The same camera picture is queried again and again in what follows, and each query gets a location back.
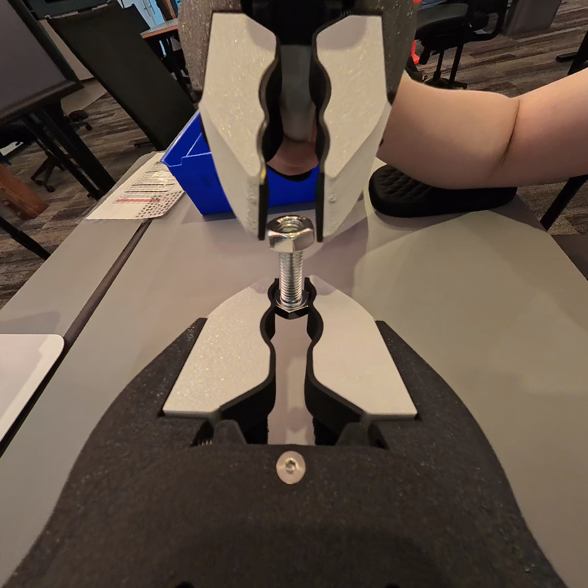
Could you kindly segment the black framed display board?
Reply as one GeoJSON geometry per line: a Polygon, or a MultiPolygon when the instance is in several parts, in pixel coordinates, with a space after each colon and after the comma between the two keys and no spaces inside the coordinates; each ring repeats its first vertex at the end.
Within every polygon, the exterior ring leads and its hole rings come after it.
{"type": "Polygon", "coordinates": [[[1,1],[1,124],[19,119],[38,143],[99,201],[115,181],[78,136],[62,99],[84,90],[23,1],[1,1]]]}

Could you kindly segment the black mesh office chair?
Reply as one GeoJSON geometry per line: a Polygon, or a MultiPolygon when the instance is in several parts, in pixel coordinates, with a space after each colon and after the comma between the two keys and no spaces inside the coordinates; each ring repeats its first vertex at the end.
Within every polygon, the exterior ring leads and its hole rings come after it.
{"type": "Polygon", "coordinates": [[[443,1],[423,7],[417,15],[415,41],[422,52],[418,65],[426,65],[437,55],[437,66],[425,84],[443,89],[467,89],[456,80],[463,48],[468,43],[493,40],[502,32],[509,1],[443,1]],[[455,49],[449,77],[442,77],[445,53],[455,49]]]}

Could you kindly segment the black panel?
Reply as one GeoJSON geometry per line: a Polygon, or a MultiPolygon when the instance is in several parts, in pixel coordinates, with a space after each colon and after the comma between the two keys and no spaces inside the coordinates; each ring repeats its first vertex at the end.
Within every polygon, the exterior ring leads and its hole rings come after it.
{"type": "Polygon", "coordinates": [[[194,104],[117,1],[48,18],[72,53],[165,151],[195,114],[194,104]]]}

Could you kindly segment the wooden post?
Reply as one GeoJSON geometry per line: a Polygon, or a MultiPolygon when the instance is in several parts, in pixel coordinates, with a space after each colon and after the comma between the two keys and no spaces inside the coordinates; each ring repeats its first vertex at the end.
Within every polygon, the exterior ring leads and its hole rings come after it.
{"type": "Polygon", "coordinates": [[[39,217],[48,203],[1,164],[1,205],[24,221],[39,217]]]}

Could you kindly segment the large steel bolt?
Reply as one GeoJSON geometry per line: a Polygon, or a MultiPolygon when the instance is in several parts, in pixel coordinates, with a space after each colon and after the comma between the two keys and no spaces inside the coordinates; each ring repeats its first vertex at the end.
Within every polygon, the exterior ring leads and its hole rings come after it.
{"type": "Polygon", "coordinates": [[[301,308],[303,290],[303,254],[315,242],[315,229],[308,217],[285,215],[267,225],[269,247],[279,259],[279,305],[287,311],[301,308]]]}

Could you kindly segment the blue plastic bin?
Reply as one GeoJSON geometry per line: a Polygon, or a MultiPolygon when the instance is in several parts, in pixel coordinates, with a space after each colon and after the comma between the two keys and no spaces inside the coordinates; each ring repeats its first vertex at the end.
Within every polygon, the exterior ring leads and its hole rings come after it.
{"type": "MultiPolygon", "coordinates": [[[[219,181],[210,148],[202,134],[199,111],[188,121],[161,161],[202,215],[232,211],[219,181]]],[[[269,207],[314,202],[318,175],[318,166],[296,178],[269,169],[269,207]]]]}

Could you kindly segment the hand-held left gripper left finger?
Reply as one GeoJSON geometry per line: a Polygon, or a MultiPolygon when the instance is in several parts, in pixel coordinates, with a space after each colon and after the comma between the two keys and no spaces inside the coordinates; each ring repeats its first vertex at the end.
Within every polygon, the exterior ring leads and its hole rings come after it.
{"type": "Polygon", "coordinates": [[[238,423],[248,443],[268,443],[276,400],[275,280],[239,291],[204,321],[163,405],[166,417],[238,423]]]}

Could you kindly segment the grey metal bin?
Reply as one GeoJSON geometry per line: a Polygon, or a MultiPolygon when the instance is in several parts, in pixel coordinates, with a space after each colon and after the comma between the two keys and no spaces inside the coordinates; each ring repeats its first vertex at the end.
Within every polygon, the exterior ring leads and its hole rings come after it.
{"type": "Polygon", "coordinates": [[[548,30],[562,1],[510,1],[504,36],[524,35],[548,30]]]}

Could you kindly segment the person's right forearm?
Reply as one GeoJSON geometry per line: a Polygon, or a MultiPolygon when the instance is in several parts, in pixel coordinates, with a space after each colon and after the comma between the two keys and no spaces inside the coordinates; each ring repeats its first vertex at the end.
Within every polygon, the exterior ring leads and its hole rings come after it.
{"type": "Polygon", "coordinates": [[[444,189],[525,187],[587,174],[587,70],[514,98],[404,73],[377,157],[444,189]]]}

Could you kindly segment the laminated printed instruction sheet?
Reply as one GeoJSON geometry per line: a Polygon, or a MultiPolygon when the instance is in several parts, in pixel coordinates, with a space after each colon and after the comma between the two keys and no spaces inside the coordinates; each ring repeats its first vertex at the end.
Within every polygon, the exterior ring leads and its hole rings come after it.
{"type": "Polygon", "coordinates": [[[151,156],[86,219],[145,221],[165,217],[185,191],[162,162],[162,157],[161,153],[151,156]]]}

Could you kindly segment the wooden top table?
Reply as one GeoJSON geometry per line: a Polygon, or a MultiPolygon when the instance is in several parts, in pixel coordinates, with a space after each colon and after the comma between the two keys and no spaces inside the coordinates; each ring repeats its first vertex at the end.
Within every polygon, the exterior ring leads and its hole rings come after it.
{"type": "Polygon", "coordinates": [[[179,40],[178,20],[173,19],[141,33],[143,40],[192,100],[192,86],[179,40]]]}

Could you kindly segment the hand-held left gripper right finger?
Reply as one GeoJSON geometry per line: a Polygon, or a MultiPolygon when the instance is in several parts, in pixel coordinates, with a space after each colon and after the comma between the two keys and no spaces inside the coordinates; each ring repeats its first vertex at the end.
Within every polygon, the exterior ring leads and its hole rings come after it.
{"type": "Polygon", "coordinates": [[[413,420],[417,409],[380,327],[357,301],[318,276],[309,295],[304,398],[316,445],[335,445],[344,428],[413,420]]]}

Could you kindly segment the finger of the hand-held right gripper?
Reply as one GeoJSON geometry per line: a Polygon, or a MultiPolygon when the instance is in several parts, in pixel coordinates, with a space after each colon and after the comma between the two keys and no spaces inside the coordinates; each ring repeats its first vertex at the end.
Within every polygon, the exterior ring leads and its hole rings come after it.
{"type": "Polygon", "coordinates": [[[269,185],[263,141],[267,90],[281,84],[275,34],[244,13],[212,15],[200,102],[216,172],[231,209],[248,234],[266,235],[269,185]]]}
{"type": "Polygon", "coordinates": [[[380,16],[352,15],[313,40],[318,67],[317,239],[334,236],[368,181],[391,110],[380,16]]]}

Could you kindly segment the person's right hand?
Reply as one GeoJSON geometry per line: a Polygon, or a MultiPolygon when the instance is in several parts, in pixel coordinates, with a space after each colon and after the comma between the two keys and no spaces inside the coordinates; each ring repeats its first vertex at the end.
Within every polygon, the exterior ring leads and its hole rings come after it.
{"type": "Polygon", "coordinates": [[[285,135],[274,157],[268,161],[271,169],[285,176],[302,175],[318,165],[314,139],[294,141],[285,135]]]}

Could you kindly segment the large steel nut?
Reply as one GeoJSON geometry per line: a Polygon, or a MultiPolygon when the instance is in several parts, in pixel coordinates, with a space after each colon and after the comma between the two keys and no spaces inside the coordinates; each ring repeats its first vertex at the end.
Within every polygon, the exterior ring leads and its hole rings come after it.
{"type": "Polygon", "coordinates": [[[281,300],[280,292],[276,290],[273,296],[273,309],[277,316],[287,320],[304,317],[307,315],[309,309],[308,293],[303,291],[300,302],[294,306],[288,306],[281,300]]]}

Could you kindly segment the wooden board document stand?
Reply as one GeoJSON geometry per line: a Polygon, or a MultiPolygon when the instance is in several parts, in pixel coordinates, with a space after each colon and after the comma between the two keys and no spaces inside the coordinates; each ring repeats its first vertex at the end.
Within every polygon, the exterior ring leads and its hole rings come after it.
{"type": "Polygon", "coordinates": [[[57,334],[1,334],[1,440],[64,349],[57,334]]]}

